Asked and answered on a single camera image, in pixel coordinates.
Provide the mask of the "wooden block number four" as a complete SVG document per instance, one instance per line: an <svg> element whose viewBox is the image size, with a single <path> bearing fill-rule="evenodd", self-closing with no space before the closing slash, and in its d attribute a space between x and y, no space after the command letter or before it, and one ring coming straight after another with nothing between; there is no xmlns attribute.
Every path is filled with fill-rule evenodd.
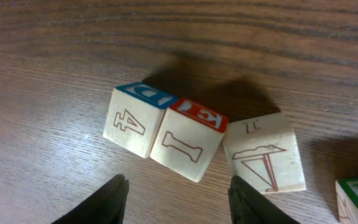
<svg viewBox="0 0 358 224"><path fill-rule="evenodd" d="M148 158L166 109L177 99L143 82L115 87L103 137Z"/></svg>

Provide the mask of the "wooden block letter T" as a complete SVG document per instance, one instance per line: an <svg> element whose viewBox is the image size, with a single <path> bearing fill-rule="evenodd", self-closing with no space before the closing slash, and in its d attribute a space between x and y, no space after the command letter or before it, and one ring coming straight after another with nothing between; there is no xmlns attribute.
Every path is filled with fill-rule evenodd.
<svg viewBox="0 0 358 224"><path fill-rule="evenodd" d="M295 131L283 113L229 123L223 148L232 175L260 193L306 190Z"/></svg>

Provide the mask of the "wooden block number one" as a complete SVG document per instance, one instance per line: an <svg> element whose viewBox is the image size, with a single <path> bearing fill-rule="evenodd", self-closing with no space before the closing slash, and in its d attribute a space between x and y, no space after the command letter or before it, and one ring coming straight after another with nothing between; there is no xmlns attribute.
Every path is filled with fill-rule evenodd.
<svg viewBox="0 0 358 224"><path fill-rule="evenodd" d="M222 113L180 98L167 108L150 157L199 182L225 135L228 122Z"/></svg>

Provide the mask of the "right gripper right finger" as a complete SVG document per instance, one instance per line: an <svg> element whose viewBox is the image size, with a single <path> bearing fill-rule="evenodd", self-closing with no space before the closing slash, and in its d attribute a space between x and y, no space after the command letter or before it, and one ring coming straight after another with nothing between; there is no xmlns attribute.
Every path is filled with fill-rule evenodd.
<svg viewBox="0 0 358 224"><path fill-rule="evenodd" d="M299 224L238 175L227 194L233 224Z"/></svg>

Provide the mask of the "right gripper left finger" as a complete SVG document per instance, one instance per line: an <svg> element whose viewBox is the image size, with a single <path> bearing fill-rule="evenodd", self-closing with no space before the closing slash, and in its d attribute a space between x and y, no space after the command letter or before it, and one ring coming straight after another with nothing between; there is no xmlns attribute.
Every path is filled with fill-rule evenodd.
<svg viewBox="0 0 358 224"><path fill-rule="evenodd" d="M73 210L53 224L103 223L123 224L129 180L115 175Z"/></svg>

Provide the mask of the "wooden block letter N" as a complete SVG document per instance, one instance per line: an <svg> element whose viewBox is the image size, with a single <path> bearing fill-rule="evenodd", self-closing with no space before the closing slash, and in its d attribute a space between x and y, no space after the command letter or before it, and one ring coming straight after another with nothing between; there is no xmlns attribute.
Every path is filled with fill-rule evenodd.
<svg viewBox="0 0 358 224"><path fill-rule="evenodd" d="M340 224L358 224L358 178L335 181Z"/></svg>

